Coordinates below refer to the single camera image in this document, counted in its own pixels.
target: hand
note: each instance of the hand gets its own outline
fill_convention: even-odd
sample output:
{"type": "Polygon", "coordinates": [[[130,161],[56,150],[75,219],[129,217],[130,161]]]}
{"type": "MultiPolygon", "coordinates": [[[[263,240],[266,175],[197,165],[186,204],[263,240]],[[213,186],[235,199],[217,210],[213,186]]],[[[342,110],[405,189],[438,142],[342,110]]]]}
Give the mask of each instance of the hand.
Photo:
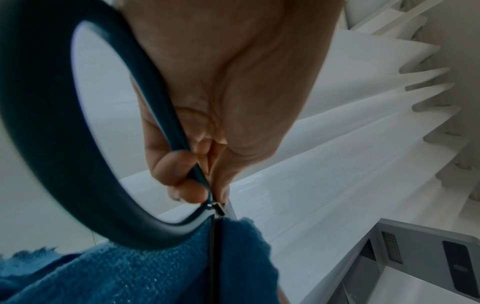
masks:
{"type": "Polygon", "coordinates": [[[138,94],[152,176],[173,199],[201,203],[186,179],[198,162],[216,201],[272,156],[299,115],[327,54],[344,0],[119,0],[168,86],[193,153],[170,151],[138,94]]]}

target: fuzzy blue texture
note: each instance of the fuzzy blue texture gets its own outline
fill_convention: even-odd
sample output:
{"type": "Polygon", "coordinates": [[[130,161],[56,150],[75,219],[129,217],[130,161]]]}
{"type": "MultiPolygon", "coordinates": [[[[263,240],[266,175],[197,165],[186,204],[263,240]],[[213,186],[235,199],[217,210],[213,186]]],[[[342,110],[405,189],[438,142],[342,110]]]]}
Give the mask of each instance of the fuzzy blue texture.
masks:
{"type": "MultiPolygon", "coordinates": [[[[107,243],[83,253],[53,249],[0,258],[0,302],[209,303],[210,223],[180,246],[158,251],[107,243]]],[[[278,271],[250,220],[221,219],[220,302],[275,303],[278,271]]]]}

